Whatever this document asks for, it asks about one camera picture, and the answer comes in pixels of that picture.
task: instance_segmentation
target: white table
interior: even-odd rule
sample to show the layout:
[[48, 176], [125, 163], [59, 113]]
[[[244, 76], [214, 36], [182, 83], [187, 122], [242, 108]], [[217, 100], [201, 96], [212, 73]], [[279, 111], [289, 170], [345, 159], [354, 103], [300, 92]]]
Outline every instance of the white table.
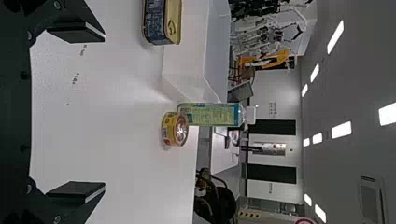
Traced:
[[227, 102], [231, 12], [227, 0], [184, 0], [182, 40], [166, 46], [163, 77], [193, 102]]
[[161, 144], [163, 114], [183, 96], [162, 80], [163, 48], [142, 36], [142, 0], [87, 3], [105, 44], [43, 34], [32, 49], [31, 176], [44, 192], [106, 182], [88, 223], [191, 223], [198, 130], [183, 148]]

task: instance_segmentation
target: black panel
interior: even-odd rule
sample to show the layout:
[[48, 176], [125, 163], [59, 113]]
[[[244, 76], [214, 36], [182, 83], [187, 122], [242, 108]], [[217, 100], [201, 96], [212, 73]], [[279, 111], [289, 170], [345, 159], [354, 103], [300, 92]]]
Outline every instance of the black panel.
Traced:
[[247, 179], [297, 184], [297, 168], [248, 164]]
[[289, 119], [257, 119], [248, 126], [249, 133], [296, 135], [296, 121]]

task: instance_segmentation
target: white ceiling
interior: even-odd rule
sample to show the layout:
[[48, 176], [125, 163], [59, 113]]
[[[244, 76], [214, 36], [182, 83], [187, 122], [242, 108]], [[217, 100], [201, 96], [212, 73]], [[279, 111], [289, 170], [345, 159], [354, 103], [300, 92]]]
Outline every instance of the white ceiling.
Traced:
[[[396, 102], [396, 1], [320, 0], [318, 23], [302, 59], [304, 138], [324, 132], [321, 144], [304, 149], [305, 192], [327, 213], [327, 223], [361, 223], [360, 175], [385, 178], [389, 223], [396, 223], [396, 125], [380, 127], [378, 109]], [[327, 56], [333, 31], [345, 31]], [[316, 65], [315, 82], [309, 77]], [[353, 134], [326, 139], [338, 124], [352, 121]], [[307, 207], [312, 216], [313, 207]]]

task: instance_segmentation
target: white wall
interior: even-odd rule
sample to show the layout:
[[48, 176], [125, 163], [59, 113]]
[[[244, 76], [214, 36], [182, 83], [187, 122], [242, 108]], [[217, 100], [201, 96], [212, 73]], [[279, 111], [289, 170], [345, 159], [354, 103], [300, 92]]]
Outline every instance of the white wall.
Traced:
[[[297, 135], [264, 135], [251, 134], [250, 144], [254, 142], [286, 143], [286, 157], [249, 154], [248, 162], [276, 166], [297, 167], [297, 185], [274, 183], [272, 193], [269, 182], [248, 181], [248, 196], [285, 203], [303, 203], [303, 169], [302, 169], [302, 135], [301, 135], [301, 101], [300, 69], [260, 71], [253, 85], [252, 105], [259, 105], [257, 119], [295, 119]], [[276, 102], [277, 115], [270, 115], [270, 103]]]

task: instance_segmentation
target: tin can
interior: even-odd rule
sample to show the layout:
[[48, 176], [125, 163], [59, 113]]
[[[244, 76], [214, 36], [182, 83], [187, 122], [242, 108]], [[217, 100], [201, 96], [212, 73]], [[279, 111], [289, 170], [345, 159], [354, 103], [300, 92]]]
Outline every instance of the tin can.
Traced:
[[182, 0], [143, 0], [143, 34], [154, 45], [180, 44]]
[[166, 113], [161, 131], [166, 145], [183, 147], [189, 136], [189, 122], [186, 115], [176, 112]]

